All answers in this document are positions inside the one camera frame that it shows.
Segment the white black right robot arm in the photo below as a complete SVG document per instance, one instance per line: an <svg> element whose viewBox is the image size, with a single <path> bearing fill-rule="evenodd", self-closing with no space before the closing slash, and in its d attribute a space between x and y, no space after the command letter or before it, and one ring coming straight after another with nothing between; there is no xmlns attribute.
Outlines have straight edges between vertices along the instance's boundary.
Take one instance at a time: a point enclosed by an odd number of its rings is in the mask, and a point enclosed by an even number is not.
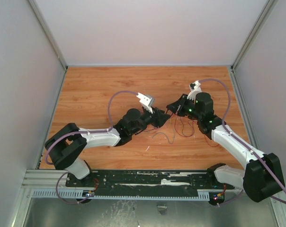
<svg viewBox="0 0 286 227"><path fill-rule="evenodd" d="M218 188L222 183L240 188L254 202L260 202L282 191L285 186L279 158L251 146L234 133L220 117L214 113L214 102L206 92L200 92L194 100L183 94L176 102L167 105L172 113L196 120L199 130L209 139L221 145L238 160L243 169L235 169L226 164L216 164L209 168L207 185Z"/></svg>

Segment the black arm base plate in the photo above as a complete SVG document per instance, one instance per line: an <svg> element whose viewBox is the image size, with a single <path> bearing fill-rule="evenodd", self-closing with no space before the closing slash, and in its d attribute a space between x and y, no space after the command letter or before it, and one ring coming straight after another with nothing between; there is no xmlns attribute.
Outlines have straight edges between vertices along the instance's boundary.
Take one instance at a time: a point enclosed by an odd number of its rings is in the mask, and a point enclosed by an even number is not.
<svg viewBox="0 0 286 227"><path fill-rule="evenodd" d="M222 192L233 189L213 182L206 170L93 170L92 180L67 175L67 187L97 187L97 196L196 197L199 190Z"/></svg>

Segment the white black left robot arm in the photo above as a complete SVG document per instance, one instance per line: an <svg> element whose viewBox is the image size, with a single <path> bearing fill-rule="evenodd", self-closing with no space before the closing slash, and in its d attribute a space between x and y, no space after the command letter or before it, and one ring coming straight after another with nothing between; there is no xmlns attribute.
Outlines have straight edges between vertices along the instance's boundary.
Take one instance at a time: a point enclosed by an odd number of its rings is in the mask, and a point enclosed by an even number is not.
<svg viewBox="0 0 286 227"><path fill-rule="evenodd" d="M76 177L78 183L86 187L92 184L93 174L87 162L79 158L84 149L122 146L149 125L160 128L169 118L169 114L158 108L152 108L151 112L140 112L139 109L132 108L109 129L84 129L69 123L46 141L45 158L51 159L48 164L54 165L56 170L69 172Z"/></svg>

